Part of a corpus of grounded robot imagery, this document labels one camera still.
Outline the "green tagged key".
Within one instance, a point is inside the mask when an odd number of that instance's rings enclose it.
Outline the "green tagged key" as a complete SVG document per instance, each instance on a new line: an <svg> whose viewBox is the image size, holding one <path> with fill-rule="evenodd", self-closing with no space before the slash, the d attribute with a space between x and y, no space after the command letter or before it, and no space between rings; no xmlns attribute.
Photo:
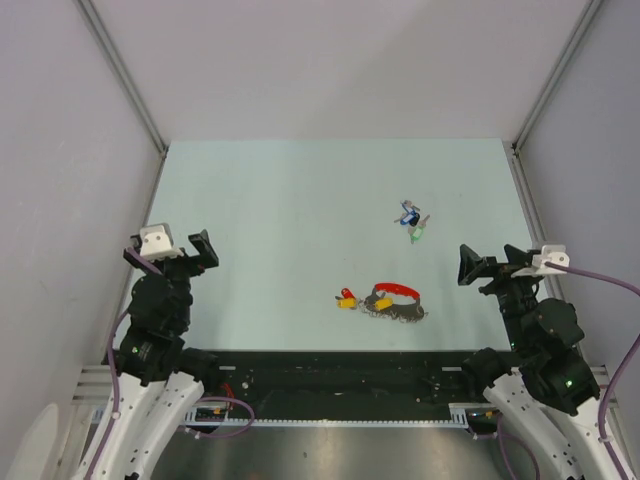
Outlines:
<svg viewBox="0 0 640 480"><path fill-rule="evenodd" d="M415 225L409 226L408 234L411 244L415 244L422 237L429 219L430 215L426 215L425 217L421 217Z"/></svg>

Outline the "red handled key organizer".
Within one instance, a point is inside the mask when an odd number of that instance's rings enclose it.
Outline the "red handled key organizer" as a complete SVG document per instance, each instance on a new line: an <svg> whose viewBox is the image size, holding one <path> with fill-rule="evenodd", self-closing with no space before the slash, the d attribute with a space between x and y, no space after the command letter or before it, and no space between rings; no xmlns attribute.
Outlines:
<svg viewBox="0 0 640 480"><path fill-rule="evenodd" d="M386 310L376 311L373 304L381 298L392 298L393 305ZM360 301L360 308L373 317L386 317L402 323L417 323L428 315L417 290L394 282L376 283Z"/></svg>

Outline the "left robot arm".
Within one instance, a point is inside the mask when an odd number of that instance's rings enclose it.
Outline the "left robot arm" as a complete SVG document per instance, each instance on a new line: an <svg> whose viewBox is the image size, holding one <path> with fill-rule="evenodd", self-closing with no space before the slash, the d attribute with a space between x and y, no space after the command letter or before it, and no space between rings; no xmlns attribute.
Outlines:
<svg viewBox="0 0 640 480"><path fill-rule="evenodd" d="M219 258L207 231L188 240L193 255L177 247L161 223L142 228L123 252L141 276L120 316L130 325L119 346L107 350L111 392L77 479L150 478L187 411L220 390L215 357L183 339L191 280L217 267Z"/></svg>

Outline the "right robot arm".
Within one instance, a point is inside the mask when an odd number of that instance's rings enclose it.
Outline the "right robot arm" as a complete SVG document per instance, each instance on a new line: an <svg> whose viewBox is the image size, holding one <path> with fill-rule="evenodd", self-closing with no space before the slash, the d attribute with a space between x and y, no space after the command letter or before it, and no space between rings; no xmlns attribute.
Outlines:
<svg viewBox="0 0 640 480"><path fill-rule="evenodd" d="M564 274L596 278L571 267L563 245L522 251L504 247L506 259L482 257L461 245L458 284L480 278L479 291L496 298L517 364L484 348L462 366L463 393L473 401L488 400L504 423L517 433L534 465L545 463L558 479L633 479L636 474L607 423L615 386L639 346L632 345L607 385L601 385L581 356L585 333L575 307L561 299L537 297L540 282Z"/></svg>

